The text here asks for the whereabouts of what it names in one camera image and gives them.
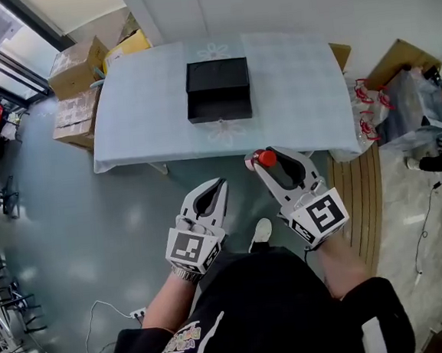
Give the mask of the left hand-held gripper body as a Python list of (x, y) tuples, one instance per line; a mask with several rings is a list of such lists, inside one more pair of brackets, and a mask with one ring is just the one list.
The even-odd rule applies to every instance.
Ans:
[(180, 214), (169, 229), (165, 258), (173, 273), (190, 283), (199, 283), (208, 272), (226, 239), (222, 227), (204, 227)]

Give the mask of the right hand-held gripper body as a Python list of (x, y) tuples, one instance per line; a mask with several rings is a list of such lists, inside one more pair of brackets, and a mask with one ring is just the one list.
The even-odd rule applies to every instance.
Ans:
[(309, 249), (318, 248), (350, 218), (337, 190), (327, 188), (322, 180), (282, 206), (279, 216), (306, 241)]

